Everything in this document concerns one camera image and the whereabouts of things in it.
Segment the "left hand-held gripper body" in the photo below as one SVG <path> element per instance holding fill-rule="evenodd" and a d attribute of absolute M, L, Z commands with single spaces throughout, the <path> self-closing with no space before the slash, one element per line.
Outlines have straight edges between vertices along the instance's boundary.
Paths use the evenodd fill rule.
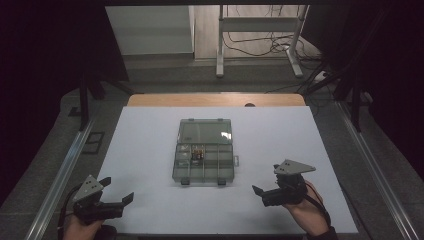
<path fill-rule="evenodd" d="M 105 203 L 100 200 L 104 188 L 97 179 L 89 175 L 73 197 L 73 214 L 85 224 L 122 216 L 122 202 Z"/>

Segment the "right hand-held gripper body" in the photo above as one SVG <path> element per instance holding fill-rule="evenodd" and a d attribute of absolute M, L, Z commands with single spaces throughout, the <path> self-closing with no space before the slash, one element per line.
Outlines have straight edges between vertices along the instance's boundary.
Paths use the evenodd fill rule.
<path fill-rule="evenodd" d="M 277 178 L 277 189 L 264 191 L 261 197 L 263 204 L 278 206 L 285 204 L 299 204 L 307 193 L 303 173 L 313 172 L 316 168 L 293 160 L 284 160 L 278 169 L 274 170 Z"/>

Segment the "clear grey compartment storage box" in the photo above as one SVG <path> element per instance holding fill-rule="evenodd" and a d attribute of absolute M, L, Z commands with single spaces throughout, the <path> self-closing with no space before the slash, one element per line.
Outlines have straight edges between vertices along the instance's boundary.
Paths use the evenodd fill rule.
<path fill-rule="evenodd" d="M 204 150 L 204 160 L 193 160 L 193 150 Z M 238 165 L 230 119 L 180 121 L 172 173 L 176 183 L 226 186 L 233 182 Z"/>

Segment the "person's left hand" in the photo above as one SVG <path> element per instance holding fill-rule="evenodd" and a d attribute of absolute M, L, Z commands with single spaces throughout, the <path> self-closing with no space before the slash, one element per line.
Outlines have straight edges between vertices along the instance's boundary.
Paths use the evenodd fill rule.
<path fill-rule="evenodd" d="M 85 225 L 75 215 L 72 215 L 64 232 L 63 240 L 94 240 L 101 229 L 103 221 L 95 221 Z"/>

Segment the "person's right hand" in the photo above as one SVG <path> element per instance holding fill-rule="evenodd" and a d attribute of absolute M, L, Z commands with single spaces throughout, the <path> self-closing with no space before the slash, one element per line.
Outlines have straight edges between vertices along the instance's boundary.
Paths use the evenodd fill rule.
<path fill-rule="evenodd" d="M 307 199 L 295 205 L 285 204 L 284 207 L 306 234 L 320 234 L 330 227 L 321 210 Z"/>

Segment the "white table mat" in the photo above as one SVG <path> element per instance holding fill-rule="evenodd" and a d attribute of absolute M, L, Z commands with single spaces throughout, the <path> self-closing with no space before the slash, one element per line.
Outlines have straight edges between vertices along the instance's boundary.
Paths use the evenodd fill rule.
<path fill-rule="evenodd" d="M 228 119 L 240 159 L 232 184 L 183 187 L 172 178 L 179 123 Z M 283 207 L 266 207 L 254 187 L 273 189 L 286 159 L 313 166 L 305 179 L 324 199 L 340 233 L 357 228 L 310 109 L 302 107 L 126 107 L 99 175 L 111 177 L 105 202 L 133 194 L 112 225 L 125 234 L 298 234 Z"/>

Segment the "dark floor socket plate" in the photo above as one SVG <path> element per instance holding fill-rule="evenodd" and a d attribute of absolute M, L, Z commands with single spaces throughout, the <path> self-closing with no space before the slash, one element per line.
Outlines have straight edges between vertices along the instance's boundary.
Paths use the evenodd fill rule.
<path fill-rule="evenodd" d="M 83 146 L 82 153 L 87 155 L 97 155 L 100 151 L 104 132 L 91 132 Z"/>

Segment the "black metal stand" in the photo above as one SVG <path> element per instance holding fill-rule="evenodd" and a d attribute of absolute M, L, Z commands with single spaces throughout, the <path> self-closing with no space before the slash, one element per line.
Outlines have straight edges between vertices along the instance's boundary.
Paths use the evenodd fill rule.
<path fill-rule="evenodd" d="M 328 84 L 336 81 L 340 82 L 337 84 L 334 90 L 333 97 L 336 101 L 343 101 L 346 99 L 349 93 L 351 95 L 351 111 L 350 120 L 357 132 L 360 132 L 359 124 L 359 110 L 360 110 L 360 79 L 357 74 L 358 63 L 355 60 L 350 61 L 340 70 L 328 75 L 320 82 L 307 86 L 306 90 L 302 93 L 303 96 L 310 95 L 315 91 L 327 86 Z"/>
<path fill-rule="evenodd" d="M 127 95 L 131 96 L 134 94 L 134 91 L 129 87 L 125 86 L 121 82 L 106 76 L 100 72 L 89 72 L 83 74 L 80 78 L 79 85 L 79 94 L 80 94 L 80 111 L 81 111 L 81 122 L 80 122 L 80 131 L 84 130 L 88 126 L 90 120 L 89 117 L 89 104 L 88 104 L 88 93 L 96 100 L 102 100 L 105 97 L 105 89 L 103 88 L 101 82 L 104 81 L 113 87 L 123 91 Z"/>

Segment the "white cabinet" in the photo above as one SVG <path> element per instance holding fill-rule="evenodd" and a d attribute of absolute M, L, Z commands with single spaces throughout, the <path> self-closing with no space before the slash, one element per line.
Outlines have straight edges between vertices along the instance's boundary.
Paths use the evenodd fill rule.
<path fill-rule="evenodd" d="M 106 13 L 122 55 L 194 52 L 193 6 L 110 6 Z"/>

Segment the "aluminium rail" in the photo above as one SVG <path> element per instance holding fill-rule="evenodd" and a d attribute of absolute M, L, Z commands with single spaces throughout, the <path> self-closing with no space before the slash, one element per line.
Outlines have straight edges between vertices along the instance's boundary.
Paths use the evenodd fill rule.
<path fill-rule="evenodd" d="M 343 119 L 348 132 L 353 138 L 361 157 L 370 172 L 370 175 L 380 192 L 395 224 L 397 225 L 404 240 L 421 240 L 418 236 L 416 229 L 414 228 L 410 217 L 405 211 L 401 204 L 401 201 L 396 196 L 394 190 L 390 186 L 387 178 L 383 174 L 383 171 L 379 167 L 377 160 L 372 153 L 368 143 L 366 142 L 363 134 L 359 132 L 356 127 L 351 123 L 350 113 L 348 108 L 341 102 L 336 101 L 335 105 L 339 111 L 341 118 Z"/>
<path fill-rule="evenodd" d="M 24 240 L 42 240 L 95 121 L 93 117 L 77 132 Z"/>

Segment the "white desk frame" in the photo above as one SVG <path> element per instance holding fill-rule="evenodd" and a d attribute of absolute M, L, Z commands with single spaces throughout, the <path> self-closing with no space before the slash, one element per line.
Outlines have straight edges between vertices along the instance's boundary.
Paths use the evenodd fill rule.
<path fill-rule="evenodd" d="M 223 34 L 229 32 L 289 32 L 293 38 L 285 48 L 293 73 L 297 78 L 303 76 L 299 61 L 295 57 L 295 50 L 300 33 L 306 18 L 308 5 L 300 6 L 297 17 L 225 17 L 223 6 L 219 6 L 218 47 L 216 56 L 216 76 L 224 76 L 224 46 Z"/>

